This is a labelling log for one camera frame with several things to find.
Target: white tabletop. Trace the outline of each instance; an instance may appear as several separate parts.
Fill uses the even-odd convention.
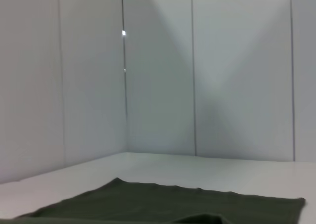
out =
[[[316,163],[121,153],[0,185],[0,218],[13,218],[105,185],[114,178],[240,194],[303,197],[299,224],[316,220]]]

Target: dark green cloth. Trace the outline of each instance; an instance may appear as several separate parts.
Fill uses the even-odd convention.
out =
[[[269,198],[115,179],[15,221],[37,224],[32,220],[40,218],[44,224],[52,224],[52,220],[64,224],[83,224],[85,220],[92,224],[297,224],[304,204],[303,198]]]

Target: white floor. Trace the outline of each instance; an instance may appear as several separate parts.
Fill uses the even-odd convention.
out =
[[[0,218],[13,218],[105,185],[130,182],[200,187],[282,198],[303,197],[300,224],[316,220],[316,163],[264,162],[121,153],[0,185]]]

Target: wall panel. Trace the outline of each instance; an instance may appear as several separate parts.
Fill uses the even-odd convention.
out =
[[[193,0],[197,154],[291,161],[290,0]]]
[[[124,0],[130,151],[194,155],[191,0]]]
[[[58,0],[0,0],[0,182],[64,166]]]
[[[60,0],[67,165],[126,150],[121,0]]]
[[[316,162],[316,1],[293,0],[296,160]]]

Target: green fabric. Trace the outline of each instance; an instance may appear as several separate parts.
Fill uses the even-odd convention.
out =
[[[37,224],[36,219],[44,218],[43,224],[85,224],[85,220],[91,224],[297,224],[304,204],[303,198],[268,198],[115,179],[14,221]]]

